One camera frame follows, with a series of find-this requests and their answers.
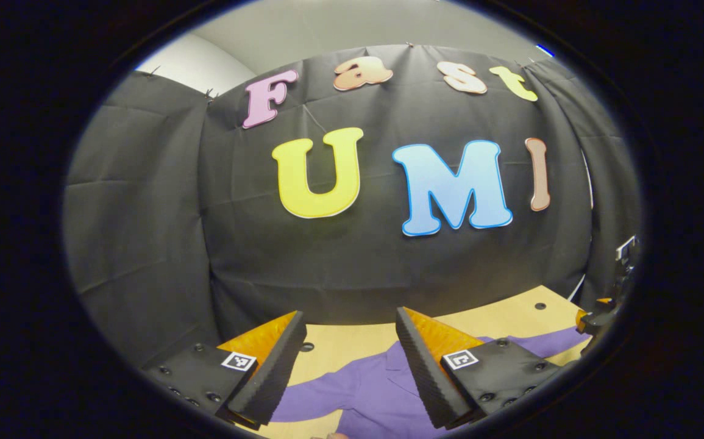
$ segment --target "table surface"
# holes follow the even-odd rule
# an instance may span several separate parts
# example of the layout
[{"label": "table surface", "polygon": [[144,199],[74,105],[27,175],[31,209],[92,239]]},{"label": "table surface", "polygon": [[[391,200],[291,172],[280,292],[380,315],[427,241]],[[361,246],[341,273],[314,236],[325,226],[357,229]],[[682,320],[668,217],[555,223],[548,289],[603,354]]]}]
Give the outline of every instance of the table surface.
[{"label": "table surface", "polygon": [[[546,307],[537,309],[536,303],[543,303]],[[541,286],[500,302],[437,316],[435,319],[475,337],[533,337],[574,326],[577,309],[573,303]],[[310,352],[299,353],[290,375],[290,386],[335,372],[355,359],[382,353],[398,341],[394,323],[305,327],[308,331],[305,342],[313,343],[315,348]],[[589,340],[584,341],[547,360],[562,366],[580,358],[580,351],[588,343]],[[295,423],[269,423],[258,431],[236,425],[271,439],[324,438],[338,427],[341,412],[343,411],[336,410],[321,418]]]}]

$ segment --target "yellow letter u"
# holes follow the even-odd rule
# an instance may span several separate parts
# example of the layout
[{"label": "yellow letter u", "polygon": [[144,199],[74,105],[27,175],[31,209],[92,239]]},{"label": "yellow letter u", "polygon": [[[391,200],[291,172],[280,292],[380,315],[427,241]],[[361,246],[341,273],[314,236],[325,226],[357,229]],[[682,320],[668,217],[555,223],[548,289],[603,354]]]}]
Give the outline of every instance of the yellow letter u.
[{"label": "yellow letter u", "polygon": [[305,153],[313,145],[310,139],[288,141],[274,148],[284,208],[301,218],[334,216],[348,209],[360,192],[357,141],[362,136],[360,128],[341,128],[324,135],[322,141],[333,147],[335,156],[335,187],[324,194],[315,194],[308,187]]}]

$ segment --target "blue letter m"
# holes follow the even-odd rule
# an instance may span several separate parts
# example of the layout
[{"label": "blue letter m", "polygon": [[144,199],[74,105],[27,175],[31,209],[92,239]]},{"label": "blue letter m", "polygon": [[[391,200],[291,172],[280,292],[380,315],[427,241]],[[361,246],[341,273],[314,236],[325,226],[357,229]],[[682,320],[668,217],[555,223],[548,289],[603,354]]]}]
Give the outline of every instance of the blue letter m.
[{"label": "blue letter m", "polygon": [[438,232],[441,222],[430,211],[430,197],[453,229],[460,228],[468,202],[474,195],[472,227],[505,226],[511,222],[500,184],[497,156],[499,145],[491,141],[472,141],[466,145],[457,175],[428,145],[407,145],[394,150],[393,160],[405,170],[410,217],[403,223],[408,236]]}]

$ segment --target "purple shirt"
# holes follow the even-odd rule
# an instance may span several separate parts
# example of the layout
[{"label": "purple shirt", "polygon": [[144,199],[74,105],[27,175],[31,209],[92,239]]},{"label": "purple shirt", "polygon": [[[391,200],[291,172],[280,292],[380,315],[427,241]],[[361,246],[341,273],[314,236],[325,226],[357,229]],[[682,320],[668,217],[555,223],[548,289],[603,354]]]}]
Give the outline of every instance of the purple shirt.
[{"label": "purple shirt", "polygon": [[[478,337],[489,342],[490,337]],[[574,327],[535,337],[506,337],[536,355],[558,355],[589,338]],[[338,433],[350,439],[429,439],[446,433],[430,423],[400,342],[349,362],[338,372],[287,387],[271,422],[316,419],[343,409]]]}]

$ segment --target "black cloth backdrop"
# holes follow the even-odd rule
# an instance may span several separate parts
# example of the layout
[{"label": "black cloth backdrop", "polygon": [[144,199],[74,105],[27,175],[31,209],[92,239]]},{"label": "black cloth backdrop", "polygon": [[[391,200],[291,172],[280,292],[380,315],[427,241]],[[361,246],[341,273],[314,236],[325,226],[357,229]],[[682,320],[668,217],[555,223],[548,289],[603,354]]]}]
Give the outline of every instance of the black cloth backdrop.
[{"label": "black cloth backdrop", "polygon": [[[383,60],[394,76],[351,91],[338,64]],[[455,91],[440,61],[470,66],[484,95]],[[490,67],[507,66],[538,94],[513,94]],[[270,122],[243,130],[245,86],[285,70],[299,80]],[[343,213],[302,219],[279,199],[273,148],[309,138],[312,191],[335,185],[325,133],[359,127],[360,194]],[[530,209],[527,137],[547,145],[552,202]],[[355,48],[260,75],[207,103],[181,84],[134,72],[91,121],[71,165],[65,241],[82,300],[103,333],[146,366],[195,341],[212,344],[300,309],[308,323],[394,320],[486,305],[544,284],[567,297],[588,262],[582,303],[611,285],[614,248],[638,227],[636,178],[623,135],[570,72],[552,60],[516,64],[451,48]],[[391,154],[432,146],[457,172],[469,141],[500,145],[513,222],[407,237],[407,183]],[[591,210],[588,161],[595,209]]]}]

